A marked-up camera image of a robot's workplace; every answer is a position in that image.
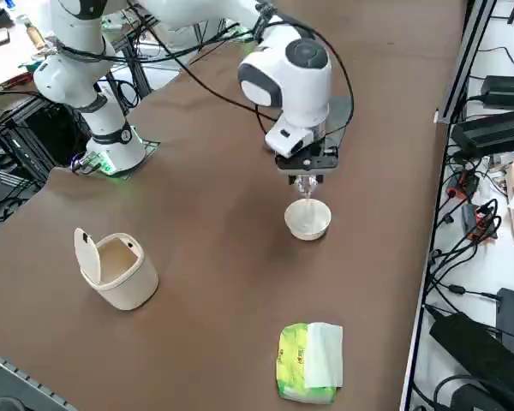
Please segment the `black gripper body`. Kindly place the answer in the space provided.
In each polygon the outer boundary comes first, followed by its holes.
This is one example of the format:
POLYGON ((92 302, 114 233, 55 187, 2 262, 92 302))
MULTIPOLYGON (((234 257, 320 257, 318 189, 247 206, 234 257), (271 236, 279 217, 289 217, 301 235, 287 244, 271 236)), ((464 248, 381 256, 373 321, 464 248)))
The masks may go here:
POLYGON ((275 163, 288 176, 324 175, 338 167, 339 150, 336 145, 314 143, 289 158, 276 155, 275 163))

